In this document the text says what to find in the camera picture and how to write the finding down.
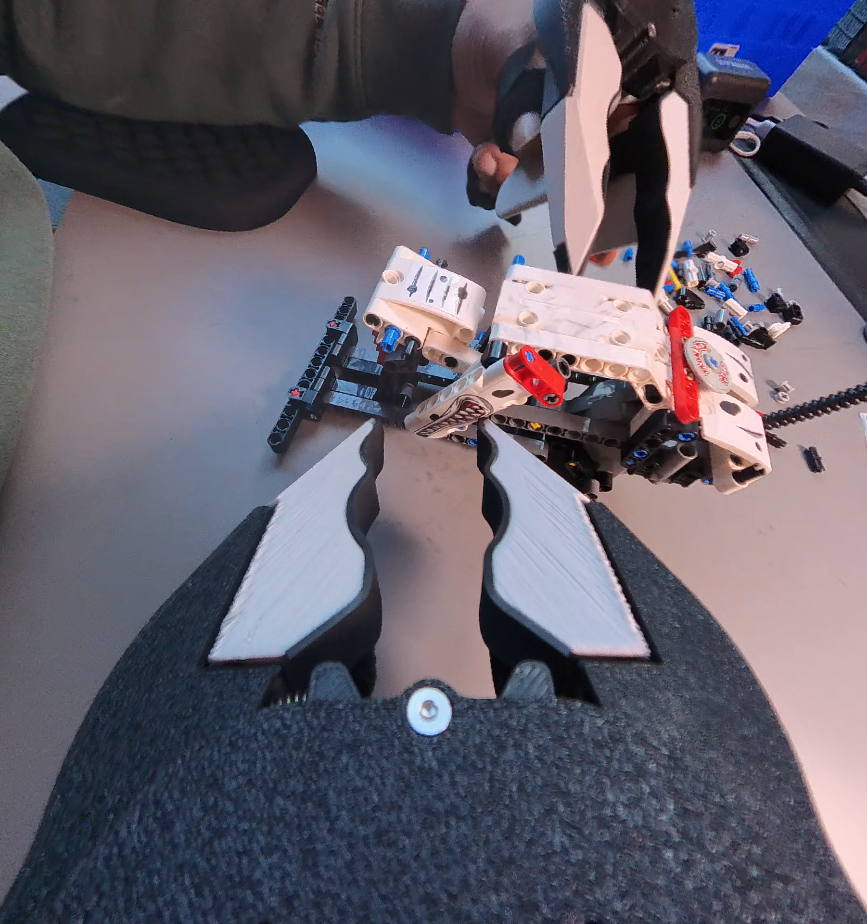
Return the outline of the person's left hand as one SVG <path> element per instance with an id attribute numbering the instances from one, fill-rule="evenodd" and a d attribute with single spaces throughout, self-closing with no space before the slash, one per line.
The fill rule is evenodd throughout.
<path id="1" fill-rule="evenodd" d="M 452 125 L 473 146 L 467 192 L 472 204 L 492 205 L 518 159 L 495 142 L 499 77 L 510 55 L 534 40 L 532 1 L 468 1 L 451 46 Z"/>

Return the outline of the person's green sweater torso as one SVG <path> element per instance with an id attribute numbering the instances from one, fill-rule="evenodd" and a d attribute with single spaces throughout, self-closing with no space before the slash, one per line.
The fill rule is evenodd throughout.
<path id="1" fill-rule="evenodd" d="M 0 142 L 0 491 L 23 425 L 46 327 L 52 238 L 43 192 Z"/>

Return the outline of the pile of small toy brick parts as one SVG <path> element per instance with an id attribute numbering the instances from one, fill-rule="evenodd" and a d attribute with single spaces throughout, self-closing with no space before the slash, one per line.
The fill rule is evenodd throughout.
<path id="1" fill-rule="evenodd" d="M 782 291 L 765 294 L 742 258 L 758 239 L 737 237 L 728 254 L 716 250 L 710 233 L 677 250 L 664 280 L 661 308 L 678 311 L 690 333 L 686 364 L 700 390 L 720 390 L 755 408 L 759 404 L 750 350 L 768 350 L 804 321 L 802 307 Z"/>

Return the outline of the black toy vehicle chassis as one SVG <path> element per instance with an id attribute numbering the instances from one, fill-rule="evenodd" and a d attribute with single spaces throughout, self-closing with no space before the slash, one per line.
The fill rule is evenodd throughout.
<path id="1" fill-rule="evenodd" d="M 343 299 L 289 397 L 268 445 L 287 451 L 306 420 L 334 407 L 420 437 L 475 445 L 493 422 L 578 491 L 610 491 L 635 475 L 654 484 L 734 493 L 772 470 L 775 432 L 867 401 L 867 383 L 763 415 L 700 390 L 686 364 L 690 333 L 645 289 L 515 260 L 479 360 L 463 373 L 414 355 L 385 359 L 356 300 Z"/>

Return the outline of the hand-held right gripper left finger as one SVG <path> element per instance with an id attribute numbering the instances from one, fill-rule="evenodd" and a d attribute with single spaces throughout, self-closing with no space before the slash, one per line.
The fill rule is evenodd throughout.
<path id="1" fill-rule="evenodd" d="M 366 422 L 278 495 L 209 664 L 314 662 L 335 645 L 352 664 L 371 652 L 381 597 L 367 532 L 382 463 L 382 427 Z"/>

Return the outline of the blue plastic bin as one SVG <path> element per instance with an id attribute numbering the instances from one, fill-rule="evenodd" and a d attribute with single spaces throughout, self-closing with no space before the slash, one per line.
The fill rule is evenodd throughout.
<path id="1" fill-rule="evenodd" d="M 738 45 L 776 93 L 853 5 L 851 1 L 697 1 L 699 50 Z"/>

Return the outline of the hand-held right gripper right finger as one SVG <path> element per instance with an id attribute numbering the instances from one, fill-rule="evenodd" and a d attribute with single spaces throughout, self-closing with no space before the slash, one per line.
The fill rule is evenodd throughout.
<path id="1" fill-rule="evenodd" d="M 588 499 L 492 422 L 478 448 L 497 490 L 484 577 L 498 608 L 563 656 L 648 659 Z"/>

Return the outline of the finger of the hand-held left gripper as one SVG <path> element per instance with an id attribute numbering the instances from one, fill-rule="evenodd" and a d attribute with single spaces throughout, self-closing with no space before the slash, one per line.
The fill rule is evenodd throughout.
<path id="1" fill-rule="evenodd" d="M 541 132 L 556 267 L 576 275 L 589 260 L 604 213 L 608 118 L 622 80 L 612 34 L 596 6 L 583 6 L 579 26 L 574 82 L 543 118 Z"/>
<path id="2" fill-rule="evenodd" d="M 649 101 L 628 131 L 635 176 L 636 283 L 655 297 L 663 294 L 689 203 L 694 144 L 689 105 L 675 90 Z"/>

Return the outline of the black power adapter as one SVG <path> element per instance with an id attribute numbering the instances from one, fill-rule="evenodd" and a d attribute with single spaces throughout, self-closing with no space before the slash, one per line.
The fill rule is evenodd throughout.
<path id="1" fill-rule="evenodd" d="M 774 124 L 753 158 L 822 205 L 848 191 L 867 198 L 867 149 L 803 115 Z"/>

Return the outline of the small black electronic device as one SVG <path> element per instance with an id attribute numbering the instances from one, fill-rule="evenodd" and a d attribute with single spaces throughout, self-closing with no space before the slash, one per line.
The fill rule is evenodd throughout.
<path id="1" fill-rule="evenodd" d="M 770 87 L 754 63 L 720 54 L 697 54 L 701 86 L 702 142 L 705 152 L 724 151 L 742 130 Z"/>

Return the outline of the person's left forearm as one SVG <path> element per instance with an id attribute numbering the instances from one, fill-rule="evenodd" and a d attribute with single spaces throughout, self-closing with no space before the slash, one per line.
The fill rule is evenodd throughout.
<path id="1" fill-rule="evenodd" d="M 84 110 L 211 125 L 450 129 L 462 2 L 0 1 L 0 75 Z"/>

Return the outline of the grey desk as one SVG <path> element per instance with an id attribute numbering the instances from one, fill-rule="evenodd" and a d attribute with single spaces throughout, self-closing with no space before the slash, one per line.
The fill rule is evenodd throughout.
<path id="1" fill-rule="evenodd" d="M 342 297 L 397 245 L 485 286 L 552 264 L 545 209 L 469 207 L 469 147 L 402 120 L 307 127 L 280 222 L 198 232 L 81 194 L 55 234 L 37 381 L 0 502 L 0 905 L 99 687 L 159 606 L 359 418 L 266 436 Z M 722 624 L 786 725 L 867 906 L 867 444 L 860 409 L 784 430 L 750 489 L 618 479 L 604 501 Z M 825 472 L 811 473 L 814 445 Z"/>

